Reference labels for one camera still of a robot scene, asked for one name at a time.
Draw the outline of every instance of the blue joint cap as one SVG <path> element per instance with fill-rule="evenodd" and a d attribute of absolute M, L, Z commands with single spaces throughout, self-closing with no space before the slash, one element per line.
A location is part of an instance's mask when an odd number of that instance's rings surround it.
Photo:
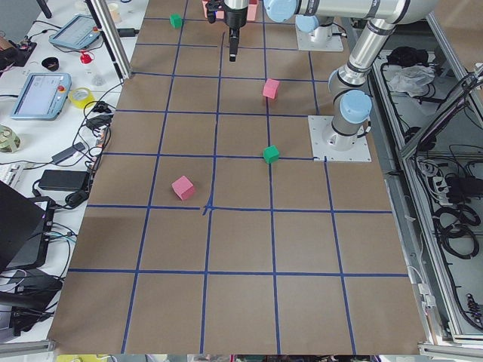
<path fill-rule="evenodd" d="M 352 124 L 360 124 L 368 119 L 371 109 L 371 98 L 361 90 L 350 90 L 340 101 L 340 113 Z"/>
<path fill-rule="evenodd" d="M 296 15 L 295 25 L 301 32 L 307 32 L 307 33 L 313 32 L 320 26 L 320 24 L 318 23 L 318 19 L 315 15 L 311 17 L 306 17 L 304 15 Z"/>
<path fill-rule="evenodd" d="M 295 14 L 297 0 L 264 0 L 266 13 L 276 23 L 283 23 Z"/>

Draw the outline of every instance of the yellow tape roll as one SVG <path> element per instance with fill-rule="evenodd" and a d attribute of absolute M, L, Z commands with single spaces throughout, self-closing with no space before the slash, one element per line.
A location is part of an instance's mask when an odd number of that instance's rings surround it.
<path fill-rule="evenodd" d="M 94 95 L 89 88 L 76 88 L 69 92 L 69 100 L 80 109 L 92 107 L 95 103 Z"/>

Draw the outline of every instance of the red object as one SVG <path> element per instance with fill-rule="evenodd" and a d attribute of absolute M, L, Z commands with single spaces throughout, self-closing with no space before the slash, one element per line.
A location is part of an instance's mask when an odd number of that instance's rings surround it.
<path fill-rule="evenodd" d="M 86 51 L 81 51 L 81 63 L 82 64 L 89 64 L 92 62 L 92 57 L 89 53 L 86 53 Z"/>
<path fill-rule="evenodd" d="M 191 198 L 195 194 L 195 186 L 189 181 L 188 177 L 181 176 L 174 181 L 171 186 L 178 197 L 185 201 Z"/>

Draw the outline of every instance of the black bag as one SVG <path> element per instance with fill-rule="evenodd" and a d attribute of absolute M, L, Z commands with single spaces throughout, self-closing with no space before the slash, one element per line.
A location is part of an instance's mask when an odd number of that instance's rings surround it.
<path fill-rule="evenodd" d="M 399 47 L 387 56 L 387 61 L 389 64 L 395 64 L 405 68 L 417 64 L 428 66 L 428 58 L 428 52 L 424 49 L 417 50 L 411 47 Z"/>

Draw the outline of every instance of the green cube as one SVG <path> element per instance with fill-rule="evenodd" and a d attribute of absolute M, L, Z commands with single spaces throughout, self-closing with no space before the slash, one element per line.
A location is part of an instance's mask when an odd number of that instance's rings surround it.
<path fill-rule="evenodd" d="M 279 157 L 280 157 L 280 152 L 277 150 L 277 148 L 274 145 L 267 147 L 266 149 L 263 150 L 263 158 L 265 158 L 265 162 L 267 164 L 271 164 L 272 162 L 277 161 Z"/>
<path fill-rule="evenodd" d="M 169 21 L 175 29 L 178 29 L 183 25 L 183 19 L 181 19 L 179 14 L 172 14 L 169 16 Z"/>

